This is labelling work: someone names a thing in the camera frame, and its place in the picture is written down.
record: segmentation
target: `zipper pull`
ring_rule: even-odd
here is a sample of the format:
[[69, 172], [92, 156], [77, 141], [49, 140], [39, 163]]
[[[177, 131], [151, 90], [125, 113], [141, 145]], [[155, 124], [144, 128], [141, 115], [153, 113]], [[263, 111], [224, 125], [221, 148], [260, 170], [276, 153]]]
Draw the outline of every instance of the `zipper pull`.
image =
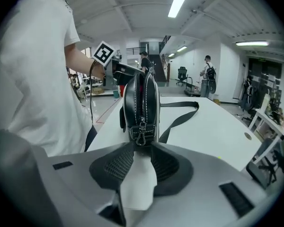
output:
[[[145, 143], [146, 143], [146, 140], [145, 140], [145, 131], [146, 131], [145, 118], [144, 118], [144, 117], [141, 117], [141, 122], [140, 122], [140, 125], [139, 125], [139, 136], [138, 136], [138, 138], [137, 138], [137, 140], [136, 140], [136, 143], [137, 143], [137, 145], [139, 145], [139, 146], [144, 146]], [[142, 139], [143, 139], [143, 143], [142, 143], [142, 144], [139, 143], [139, 140], [140, 140], [141, 137], [142, 137]]]

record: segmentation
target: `staircase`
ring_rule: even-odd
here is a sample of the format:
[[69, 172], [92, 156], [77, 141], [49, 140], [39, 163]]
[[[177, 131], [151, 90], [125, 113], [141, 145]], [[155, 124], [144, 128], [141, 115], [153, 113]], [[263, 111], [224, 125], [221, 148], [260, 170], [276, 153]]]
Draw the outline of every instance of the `staircase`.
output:
[[162, 62], [159, 55], [149, 55], [150, 61], [153, 61], [155, 65], [155, 80], [166, 82]]

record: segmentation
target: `red floor line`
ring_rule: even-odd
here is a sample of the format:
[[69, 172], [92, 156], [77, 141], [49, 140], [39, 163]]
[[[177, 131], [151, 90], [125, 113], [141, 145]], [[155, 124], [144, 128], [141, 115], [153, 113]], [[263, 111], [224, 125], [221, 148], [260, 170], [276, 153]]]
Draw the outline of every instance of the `red floor line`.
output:
[[105, 115], [105, 113], [106, 113], [112, 106], [114, 106], [117, 102], [119, 102], [119, 100], [120, 100], [120, 98], [119, 98], [117, 101], [115, 101], [115, 102], [96, 120], [96, 123], [98, 123], [98, 120], [101, 119], [101, 117], [102, 117], [103, 115]]

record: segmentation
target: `hand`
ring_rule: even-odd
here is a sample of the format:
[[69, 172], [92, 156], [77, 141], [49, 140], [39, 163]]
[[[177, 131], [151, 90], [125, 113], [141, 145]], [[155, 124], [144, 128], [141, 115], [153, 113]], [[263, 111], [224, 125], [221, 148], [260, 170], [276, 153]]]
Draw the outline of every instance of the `hand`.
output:
[[93, 67], [93, 69], [91, 71], [91, 74], [94, 77], [103, 80], [103, 78], [105, 76], [104, 67], [100, 63], [96, 62], [96, 64], [94, 65], [94, 67]]

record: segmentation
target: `black and white square marker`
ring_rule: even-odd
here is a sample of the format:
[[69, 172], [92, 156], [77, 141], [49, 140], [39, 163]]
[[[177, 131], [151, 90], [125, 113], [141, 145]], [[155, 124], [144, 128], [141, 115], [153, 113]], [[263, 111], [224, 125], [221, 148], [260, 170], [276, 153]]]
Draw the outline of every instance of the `black and white square marker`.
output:
[[103, 66], [106, 66], [115, 52], [116, 50], [112, 46], [102, 41], [97, 47], [95, 53], [92, 55], [92, 58], [94, 58]]

